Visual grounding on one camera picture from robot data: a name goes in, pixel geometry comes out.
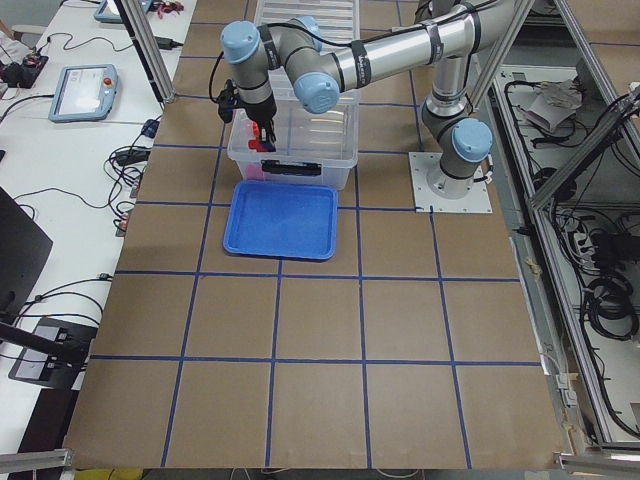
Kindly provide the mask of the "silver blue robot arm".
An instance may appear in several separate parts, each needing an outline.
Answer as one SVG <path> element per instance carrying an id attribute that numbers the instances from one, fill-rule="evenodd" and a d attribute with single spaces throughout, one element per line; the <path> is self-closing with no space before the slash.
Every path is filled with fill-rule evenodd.
<path id="1" fill-rule="evenodd" d="M 465 111 L 467 63 L 499 39 L 514 7 L 512 1 L 437 2 L 432 14 L 418 15 L 408 27 L 337 43 L 328 53 L 322 50 L 327 41 L 312 16 L 262 25 L 247 20 L 227 24 L 220 41 L 231 77 L 217 99 L 219 116 L 230 122 L 234 111 L 244 111 L 256 126 L 248 145 L 263 155 L 237 160 L 243 179 L 314 184 L 324 167 L 318 160 L 275 158 L 277 106 L 272 71 L 285 72 L 304 110 L 325 114 L 345 92 L 434 65 L 436 74 L 422 106 L 422 121 L 439 144 L 441 156 L 427 178 L 437 195 L 464 197 L 493 143 L 488 126 Z"/>

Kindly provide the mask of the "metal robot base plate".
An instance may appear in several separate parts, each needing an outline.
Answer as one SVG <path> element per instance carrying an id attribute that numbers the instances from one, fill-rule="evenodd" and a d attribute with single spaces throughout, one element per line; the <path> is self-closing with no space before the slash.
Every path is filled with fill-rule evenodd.
<path id="1" fill-rule="evenodd" d="M 441 169 L 440 153 L 408 154 L 415 210 L 423 213 L 492 214 L 490 179 L 478 164 L 474 176 L 457 180 Z"/>

